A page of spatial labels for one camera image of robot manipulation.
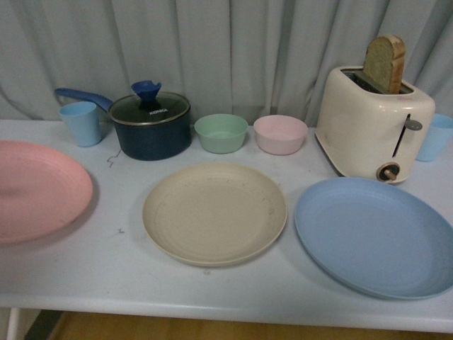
toast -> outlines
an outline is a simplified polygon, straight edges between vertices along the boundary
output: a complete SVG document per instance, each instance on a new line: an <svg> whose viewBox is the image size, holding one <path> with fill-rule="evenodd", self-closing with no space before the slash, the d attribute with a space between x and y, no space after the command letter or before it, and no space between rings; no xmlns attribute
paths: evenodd
<svg viewBox="0 0 453 340"><path fill-rule="evenodd" d="M391 94L399 94L403 81L406 46L395 35L374 39L367 48L363 73Z"/></svg>

plate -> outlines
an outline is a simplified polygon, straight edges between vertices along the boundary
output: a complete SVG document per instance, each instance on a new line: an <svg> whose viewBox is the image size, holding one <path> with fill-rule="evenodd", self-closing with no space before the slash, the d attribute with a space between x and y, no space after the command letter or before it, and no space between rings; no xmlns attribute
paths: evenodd
<svg viewBox="0 0 453 340"><path fill-rule="evenodd" d="M167 254L196 266L230 266L268 248L287 219L285 197L266 175L233 163L177 171L148 195L143 221Z"/></svg>
<svg viewBox="0 0 453 340"><path fill-rule="evenodd" d="M71 157L43 145L0 141L0 243L41 237L73 222L93 186Z"/></svg>
<svg viewBox="0 0 453 340"><path fill-rule="evenodd" d="M311 186L295 210L313 260L338 281L380 298L431 298L453 286L453 229L415 196L363 178Z"/></svg>

cream toaster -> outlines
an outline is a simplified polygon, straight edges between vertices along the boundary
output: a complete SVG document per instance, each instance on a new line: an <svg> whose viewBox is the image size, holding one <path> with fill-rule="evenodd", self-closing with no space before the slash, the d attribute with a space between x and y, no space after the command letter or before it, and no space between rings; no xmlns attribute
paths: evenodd
<svg viewBox="0 0 453 340"><path fill-rule="evenodd" d="M338 67L328 75L315 135L340 174L398 183L408 178L434 113L433 99L405 81L390 94L362 67Z"/></svg>

curtain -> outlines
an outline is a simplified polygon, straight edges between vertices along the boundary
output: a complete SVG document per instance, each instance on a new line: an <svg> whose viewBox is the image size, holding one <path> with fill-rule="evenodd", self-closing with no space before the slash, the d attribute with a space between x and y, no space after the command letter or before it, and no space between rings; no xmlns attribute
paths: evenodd
<svg viewBox="0 0 453 340"><path fill-rule="evenodd" d="M58 120L71 99L55 88L115 100L151 79L188 98L193 123L316 126L328 73L390 33L406 44L403 78L453 116L453 0L4 0L0 118Z"/></svg>

glass lid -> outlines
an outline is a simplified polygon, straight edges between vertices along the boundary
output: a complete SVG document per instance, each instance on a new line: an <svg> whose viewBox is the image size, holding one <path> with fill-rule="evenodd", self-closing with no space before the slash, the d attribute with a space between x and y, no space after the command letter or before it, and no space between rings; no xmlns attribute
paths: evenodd
<svg viewBox="0 0 453 340"><path fill-rule="evenodd" d="M138 84L146 84L148 89L152 87L152 93L151 90L139 92L136 87ZM190 110L190 104L183 96L171 92L157 94L160 87L160 83L154 85L150 81L135 83L132 88L137 94L114 102L109 109L110 117L125 125L158 125L172 121Z"/></svg>

